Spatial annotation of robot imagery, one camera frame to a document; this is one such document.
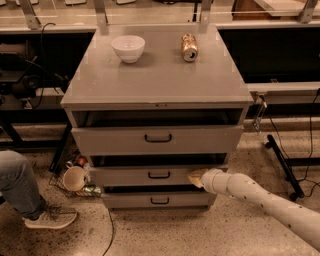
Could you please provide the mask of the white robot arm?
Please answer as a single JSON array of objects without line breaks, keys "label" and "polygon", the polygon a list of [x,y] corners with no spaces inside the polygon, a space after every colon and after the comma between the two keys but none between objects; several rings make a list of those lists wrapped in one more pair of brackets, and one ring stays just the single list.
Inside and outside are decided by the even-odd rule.
[{"label": "white robot arm", "polygon": [[190,182],[211,194],[248,202],[264,210],[286,228],[320,251],[320,214],[279,197],[241,173],[220,169],[198,169],[188,174]]}]

